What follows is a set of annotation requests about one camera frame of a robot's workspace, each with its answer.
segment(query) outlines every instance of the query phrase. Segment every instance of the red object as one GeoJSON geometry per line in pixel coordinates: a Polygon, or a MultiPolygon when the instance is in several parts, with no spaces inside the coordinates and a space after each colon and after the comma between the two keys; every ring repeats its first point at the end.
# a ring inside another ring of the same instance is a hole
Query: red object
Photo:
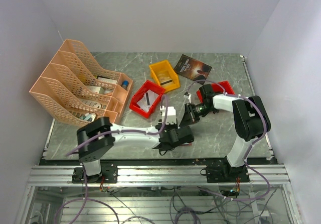
{"type": "MultiPolygon", "coordinates": [[[[218,84],[221,85],[223,88],[225,88],[225,91],[227,93],[235,94],[228,81],[218,82],[218,84]]],[[[212,83],[211,86],[214,92],[223,92],[221,87],[216,85],[215,83],[212,83]]],[[[203,103],[202,96],[199,90],[197,90],[196,94],[197,94],[197,97],[199,97],[199,100],[201,101],[201,103],[203,103]]]]}
{"type": "Polygon", "coordinates": [[[162,96],[165,92],[165,88],[160,87],[158,85],[156,85],[155,83],[147,80],[142,87],[137,91],[137,93],[135,93],[135,95],[132,97],[131,101],[130,101],[130,105],[129,108],[133,111],[135,111],[136,113],[144,116],[145,118],[148,118],[154,111],[155,108],[157,106],[157,104],[161,101],[162,96]],[[142,97],[144,96],[144,94],[148,91],[151,90],[155,93],[158,94],[158,97],[156,98],[155,102],[152,104],[152,106],[149,108],[148,112],[145,112],[144,110],[142,110],[138,105],[137,102],[139,100],[142,99],[142,97]]]}

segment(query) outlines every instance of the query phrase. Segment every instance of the gray wall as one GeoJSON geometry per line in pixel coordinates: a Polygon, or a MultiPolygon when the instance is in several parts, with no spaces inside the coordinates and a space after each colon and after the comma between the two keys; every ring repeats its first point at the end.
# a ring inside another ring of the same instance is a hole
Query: gray wall
{"type": "Polygon", "coordinates": [[[247,55],[279,0],[43,0],[91,51],[247,55]]]}
{"type": "Polygon", "coordinates": [[[51,117],[28,93],[61,45],[42,0],[0,0],[0,219],[13,223],[51,117]]]}
{"type": "Polygon", "coordinates": [[[321,223],[321,0],[281,0],[248,55],[306,223],[321,223]]]}

